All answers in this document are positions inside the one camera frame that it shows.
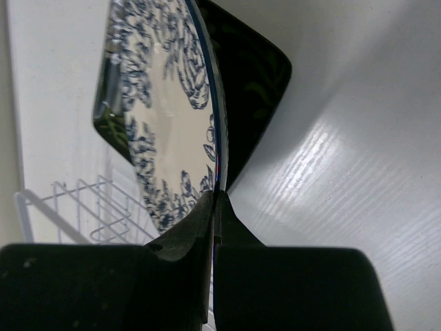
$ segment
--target reflected plate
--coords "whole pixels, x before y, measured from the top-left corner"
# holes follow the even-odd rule
[[[204,191],[225,187],[218,70],[193,1],[114,1],[110,17],[110,39],[119,48],[109,57],[119,76],[116,102],[124,112],[143,200],[162,233]]]

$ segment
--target wire dish rack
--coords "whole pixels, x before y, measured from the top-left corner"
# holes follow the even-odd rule
[[[137,244],[159,236],[143,206],[141,192],[129,194],[113,181],[98,175],[95,183],[82,179],[74,189],[59,181],[52,195],[39,198],[31,190],[14,195],[26,243]],[[213,274],[210,284],[209,321],[203,330],[215,330]]]

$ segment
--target floral pattern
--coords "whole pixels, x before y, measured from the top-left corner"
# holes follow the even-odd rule
[[[182,170],[181,183],[174,187],[178,192],[174,192],[166,180],[156,177],[155,133],[148,123],[137,121],[131,110],[136,101],[145,108],[153,106],[150,70],[158,46],[167,53],[162,78],[173,81],[177,76],[194,110],[204,110],[209,101],[207,68],[184,0],[127,0],[124,6],[124,19],[112,26],[118,31],[113,42],[121,45],[113,61],[121,63],[121,94],[132,163],[143,186],[147,210],[158,231],[163,233],[190,212],[204,191],[214,188],[213,114],[209,112],[207,143],[201,146],[210,163],[206,165],[207,173],[196,189],[189,172]]]
[[[213,190],[214,172],[207,165],[207,174],[202,178],[199,183],[200,189],[197,190],[192,185],[188,172],[182,170],[180,192],[173,193],[167,181],[162,180],[158,184],[154,176],[156,156],[154,133],[146,123],[143,123],[142,134],[138,133],[138,129],[135,119],[127,125],[132,160],[138,181],[143,184],[147,210],[158,231],[163,233],[187,216],[204,191]]]
[[[152,106],[149,71],[152,54],[160,45],[167,53],[163,78],[179,82],[193,109],[204,109],[209,99],[207,68],[192,17],[184,0],[129,0],[125,18],[112,26],[117,31],[113,43],[121,43],[114,63],[124,63],[123,107],[128,111],[134,100]],[[136,45],[133,50],[129,45]]]

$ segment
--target black object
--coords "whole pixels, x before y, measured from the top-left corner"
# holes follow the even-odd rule
[[[225,91],[229,135],[227,190],[234,182],[267,127],[291,77],[288,58],[271,42],[211,1],[197,1],[214,48]],[[108,64],[102,75],[119,74]],[[106,91],[96,102],[105,99]],[[123,114],[112,112],[112,102],[97,107],[96,131],[131,162]]]
[[[392,330],[362,253],[265,247],[225,192],[145,247],[4,248],[0,330],[200,330],[213,238],[218,331]]]

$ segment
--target white wooden surface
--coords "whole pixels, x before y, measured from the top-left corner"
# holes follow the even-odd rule
[[[360,248],[396,329],[440,330],[441,3],[216,2],[293,64],[230,192],[238,216],[268,244]],[[106,7],[10,1],[25,184],[39,194],[106,163],[130,172],[90,125]]]

